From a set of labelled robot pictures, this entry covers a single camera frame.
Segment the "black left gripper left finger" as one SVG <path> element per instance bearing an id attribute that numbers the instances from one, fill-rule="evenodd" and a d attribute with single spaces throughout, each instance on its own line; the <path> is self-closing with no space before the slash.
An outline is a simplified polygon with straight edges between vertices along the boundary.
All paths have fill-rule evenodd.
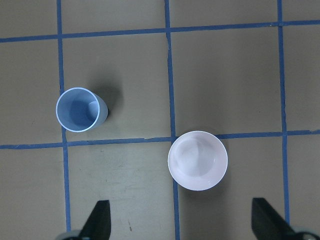
<path id="1" fill-rule="evenodd" d="M 99 200 L 80 231 L 80 240 L 108 240 L 111 236 L 109 200 Z"/>

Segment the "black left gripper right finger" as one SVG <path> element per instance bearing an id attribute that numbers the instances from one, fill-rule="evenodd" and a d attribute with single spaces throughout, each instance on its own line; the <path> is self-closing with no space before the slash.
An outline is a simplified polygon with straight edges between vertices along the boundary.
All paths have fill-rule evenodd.
<path id="1" fill-rule="evenodd" d="M 292 240 L 295 231 L 262 197 L 251 203 L 251 229 L 257 240 Z"/>

